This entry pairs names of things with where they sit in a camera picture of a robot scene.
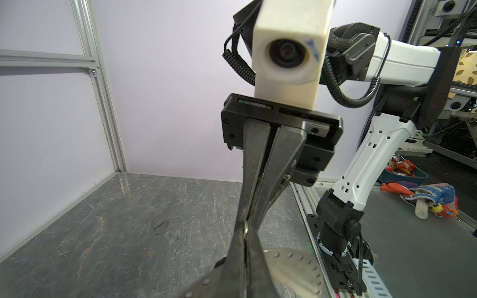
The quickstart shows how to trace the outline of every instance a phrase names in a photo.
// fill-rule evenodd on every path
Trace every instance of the robotic arm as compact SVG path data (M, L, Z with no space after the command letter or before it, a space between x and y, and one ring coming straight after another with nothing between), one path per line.
M221 113L224 142L230 150L243 150L243 185L227 258L189 288L197 290L199 297L243 297L245 293L277 297L257 231L288 182L312 186L334 154L342 120L312 110L320 84L326 84L332 97L350 108L361 107L376 95L381 98L349 168L317 207L325 263L321 265L332 276L329 290L351 288L359 296L364 291L362 261L356 270L347 254L348 242L361 235L359 220L367 197L390 156L444 107L460 49L454 44L437 49L392 41L379 28L363 23L330 30L334 3L254 0L234 15L234 30L224 44L223 57L239 76L255 85L255 96L231 94ZM239 35L252 56L252 67L237 52ZM227 49L230 40L231 51ZM345 80L371 84L362 98L354 100L340 90ZM212 284L212 277L215 286L205 294L203 285ZM312 287L315 295L321 294L316 288L320 283ZM193 295L191 290L185 292L185 297Z

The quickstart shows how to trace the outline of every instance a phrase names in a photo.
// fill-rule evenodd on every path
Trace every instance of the gray marble surface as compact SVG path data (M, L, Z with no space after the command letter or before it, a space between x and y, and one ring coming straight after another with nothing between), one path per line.
M225 256L240 187L118 174L0 264L0 297L175 297ZM259 235L311 252L290 187Z

